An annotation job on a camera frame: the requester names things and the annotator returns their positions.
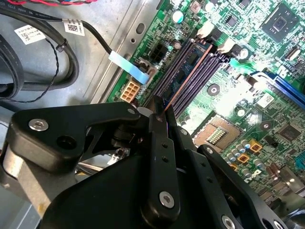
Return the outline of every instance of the metal screw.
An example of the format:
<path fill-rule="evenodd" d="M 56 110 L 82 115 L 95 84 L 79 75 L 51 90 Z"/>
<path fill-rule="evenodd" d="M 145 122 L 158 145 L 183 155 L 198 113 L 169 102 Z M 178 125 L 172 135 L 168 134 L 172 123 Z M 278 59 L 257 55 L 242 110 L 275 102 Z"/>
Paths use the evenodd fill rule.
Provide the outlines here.
<path fill-rule="evenodd" d="M 213 150 L 211 148 L 209 148 L 209 147 L 206 148 L 206 151 L 208 151 L 209 154 L 213 154 Z"/>
<path fill-rule="evenodd" d="M 172 195 L 165 191 L 160 192 L 159 200 L 160 200 L 161 204 L 166 208 L 173 208 L 175 205 L 175 201 L 174 201 Z"/>
<path fill-rule="evenodd" d="M 135 111 L 134 111 L 133 109 L 130 109 L 130 108 L 129 108 L 129 109 L 127 109 L 127 111 L 128 111 L 129 113 L 133 114 L 133 115 L 135 114 Z"/>
<path fill-rule="evenodd" d="M 227 217 L 226 215 L 223 215 L 221 217 L 221 220 L 223 221 L 223 224 L 225 226 L 225 228 L 227 229 L 235 229 L 235 224 L 233 223 L 233 221 Z"/>
<path fill-rule="evenodd" d="M 274 224 L 275 224 L 277 229 L 283 229 L 282 225 L 279 222 L 274 221 Z"/>
<path fill-rule="evenodd" d="M 49 124 L 43 119 L 32 119 L 29 121 L 29 127 L 35 131 L 45 131 L 49 128 Z"/>
<path fill-rule="evenodd" d="M 156 119 L 161 123 L 163 122 L 163 120 L 160 117 L 156 117 Z"/>
<path fill-rule="evenodd" d="M 181 131 L 181 133 L 183 133 L 184 135 L 187 135 L 187 132 L 186 132 L 186 130 L 184 130 L 184 129 L 181 129 L 180 131 Z"/>

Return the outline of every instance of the cable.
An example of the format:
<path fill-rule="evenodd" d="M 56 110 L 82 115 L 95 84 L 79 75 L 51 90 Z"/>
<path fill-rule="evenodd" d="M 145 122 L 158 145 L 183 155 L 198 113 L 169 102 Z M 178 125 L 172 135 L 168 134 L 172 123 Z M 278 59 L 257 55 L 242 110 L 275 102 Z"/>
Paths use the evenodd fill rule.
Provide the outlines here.
<path fill-rule="evenodd" d="M 36 99 L 34 100 L 29 100 L 29 101 L 18 101 L 18 100 L 14 100 L 14 99 L 3 99 L 3 100 L 8 100 L 8 101 L 11 101 L 13 103 L 21 103 L 21 104 L 26 104 L 26 103 L 33 103 L 39 99 L 41 99 L 48 91 L 49 89 L 51 88 L 51 86 L 53 85 L 54 83 L 54 80 L 56 78 L 56 76 L 58 75 L 59 73 L 59 60 L 58 60 L 58 55 L 57 55 L 57 52 L 56 52 L 56 48 L 54 47 L 54 45 L 51 43 L 51 41 L 49 41 L 48 39 L 46 39 L 46 42 L 48 42 L 50 44 L 50 46 L 52 47 L 53 51 L 54 51 L 54 54 L 55 54 L 55 59 L 56 59 L 56 72 L 55 72 L 55 75 L 53 76 L 49 86 L 46 88 L 46 90 L 40 95 L 38 96 Z"/>

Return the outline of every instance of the barcode label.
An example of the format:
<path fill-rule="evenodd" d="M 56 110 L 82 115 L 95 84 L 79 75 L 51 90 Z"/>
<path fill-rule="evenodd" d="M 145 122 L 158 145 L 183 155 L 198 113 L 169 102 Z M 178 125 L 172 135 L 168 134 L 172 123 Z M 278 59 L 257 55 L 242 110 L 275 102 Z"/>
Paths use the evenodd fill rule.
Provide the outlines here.
<path fill-rule="evenodd" d="M 65 31 L 79 36 L 85 36 L 84 26 L 80 20 L 62 19 Z"/>
<path fill-rule="evenodd" d="M 26 45 L 37 41 L 41 41 L 46 38 L 46 36 L 41 31 L 30 25 L 26 25 L 19 29 L 16 29 L 15 33 L 20 37 L 20 39 Z"/>
<path fill-rule="evenodd" d="M 257 102 L 258 105 L 260 105 L 262 108 L 266 108 L 274 98 L 269 95 L 268 93 L 264 94 L 264 96 Z"/>

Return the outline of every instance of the motherboard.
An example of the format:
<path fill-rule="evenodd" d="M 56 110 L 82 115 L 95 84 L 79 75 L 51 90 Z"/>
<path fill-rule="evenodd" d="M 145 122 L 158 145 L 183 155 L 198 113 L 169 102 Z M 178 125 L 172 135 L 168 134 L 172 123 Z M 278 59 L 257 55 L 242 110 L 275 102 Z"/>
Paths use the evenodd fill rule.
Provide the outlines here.
<path fill-rule="evenodd" d="M 305 196 L 305 2 L 165 0 L 108 102 L 162 97 L 267 204 Z"/>

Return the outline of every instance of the blue pull tab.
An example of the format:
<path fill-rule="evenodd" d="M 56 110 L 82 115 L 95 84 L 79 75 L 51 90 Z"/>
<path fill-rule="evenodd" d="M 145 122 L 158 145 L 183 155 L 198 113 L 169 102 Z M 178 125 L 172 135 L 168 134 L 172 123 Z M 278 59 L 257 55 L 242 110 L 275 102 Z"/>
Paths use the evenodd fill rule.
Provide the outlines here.
<path fill-rule="evenodd" d="M 136 66 L 134 66 L 132 63 L 130 63 L 128 60 L 126 60 L 116 52 L 112 51 L 110 53 L 109 60 L 111 60 L 116 65 L 124 69 L 141 84 L 146 84 L 148 82 L 149 80 L 148 74 L 141 72 L 140 69 L 138 69 Z"/>

